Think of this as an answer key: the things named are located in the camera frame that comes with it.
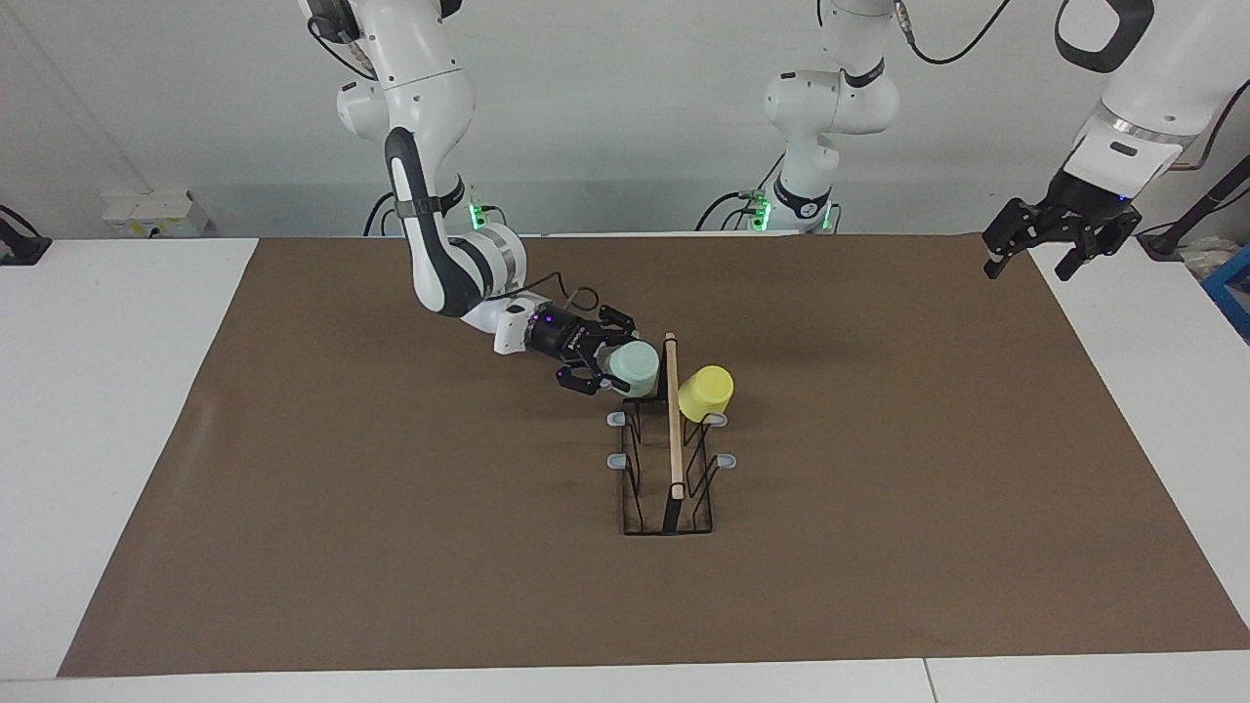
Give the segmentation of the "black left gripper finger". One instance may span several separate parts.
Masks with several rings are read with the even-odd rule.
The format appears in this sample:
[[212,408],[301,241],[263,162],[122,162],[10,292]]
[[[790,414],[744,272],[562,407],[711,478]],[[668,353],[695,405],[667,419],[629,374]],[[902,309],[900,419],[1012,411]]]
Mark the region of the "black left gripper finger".
[[1054,223],[1054,208],[1045,203],[1030,205],[1012,196],[981,235],[988,250],[988,260],[982,264],[988,279],[998,279],[1019,253],[1046,243]]
[[1085,218],[1068,218],[1060,230],[1071,235],[1072,248],[1055,266],[1059,280],[1069,281],[1088,261],[1118,253],[1141,221],[1142,216],[1116,216],[1092,226]]

